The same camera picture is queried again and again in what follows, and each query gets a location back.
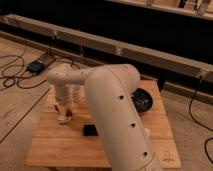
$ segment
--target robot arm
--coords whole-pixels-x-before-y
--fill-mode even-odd
[[[131,65],[73,71],[62,65],[47,75],[57,101],[66,104],[70,84],[85,85],[85,95],[113,171],[161,171],[130,95],[140,81]]]

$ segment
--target wood grain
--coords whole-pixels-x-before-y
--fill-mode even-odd
[[[152,109],[144,113],[141,120],[151,131],[150,140],[160,162],[164,168],[180,168],[181,162],[156,82],[141,81],[140,87],[146,89],[154,99]],[[83,94],[81,102],[72,106],[74,115],[66,125],[58,124],[54,103],[54,90],[51,90],[26,164],[72,168],[110,167],[99,138],[82,136],[83,126],[93,123]]]

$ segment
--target plywood board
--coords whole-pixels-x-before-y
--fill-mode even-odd
[[[150,140],[160,162],[164,168],[180,168],[181,162],[156,82],[141,81],[140,87],[146,89],[154,99],[152,109],[141,116],[141,121],[151,131]],[[74,104],[73,118],[66,125],[58,124],[54,103],[54,91],[51,90],[26,164],[72,168],[110,167],[99,138],[82,136],[83,126],[93,123],[83,94],[81,102]]]

